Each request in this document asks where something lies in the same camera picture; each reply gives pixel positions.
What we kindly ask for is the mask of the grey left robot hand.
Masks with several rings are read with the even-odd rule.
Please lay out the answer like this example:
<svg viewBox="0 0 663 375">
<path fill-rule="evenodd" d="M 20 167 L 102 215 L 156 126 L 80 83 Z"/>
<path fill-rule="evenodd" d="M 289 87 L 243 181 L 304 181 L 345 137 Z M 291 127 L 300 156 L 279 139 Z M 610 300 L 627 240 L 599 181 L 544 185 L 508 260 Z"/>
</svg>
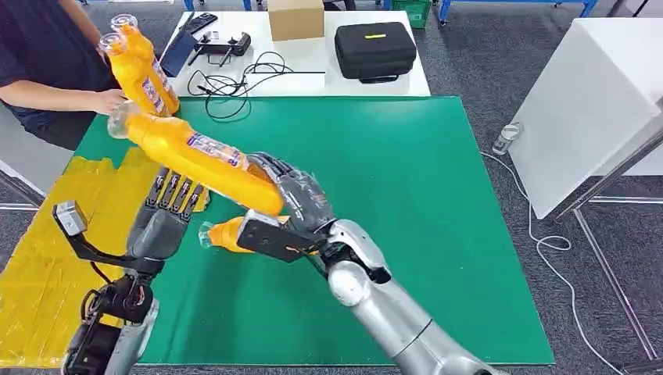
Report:
<svg viewBox="0 0 663 375">
<path fill-rule="evenodd" d="M 131 226 L 126 254 L 165 260 L 179 249 L 203 187 L 162 166 Z"/>
</svg>

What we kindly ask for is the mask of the person's hand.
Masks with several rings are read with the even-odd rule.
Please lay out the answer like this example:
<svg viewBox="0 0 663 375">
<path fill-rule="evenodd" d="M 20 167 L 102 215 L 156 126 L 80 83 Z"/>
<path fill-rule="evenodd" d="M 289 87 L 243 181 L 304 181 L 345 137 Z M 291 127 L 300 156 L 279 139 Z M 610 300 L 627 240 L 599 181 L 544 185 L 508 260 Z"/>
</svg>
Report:
<svg viewBox="0 0 663 375">
<path fill-rule="evenodd" d="M 127 101 L 127 98 L 120 89 L 109 89 L 93 92 L 90 105 L 94 112 L 108 116 L 118 105 L 125 101 Z"/>
</svg>

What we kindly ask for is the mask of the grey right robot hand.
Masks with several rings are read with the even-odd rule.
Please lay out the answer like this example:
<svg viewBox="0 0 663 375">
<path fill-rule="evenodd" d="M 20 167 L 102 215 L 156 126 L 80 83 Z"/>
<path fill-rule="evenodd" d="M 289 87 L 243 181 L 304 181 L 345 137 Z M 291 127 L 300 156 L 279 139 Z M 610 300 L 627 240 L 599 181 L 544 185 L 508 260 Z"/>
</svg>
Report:
<svg viewBox="0 0 663 375">
<path fill-rule="evenodd" d="M 316 233 L 335 221 L 326 194 L 308 172 L 266 152 L 248 154 L 247 159 L 273 181 L 289 214 L 289 227 L 301 232 Z"/>
</svg>

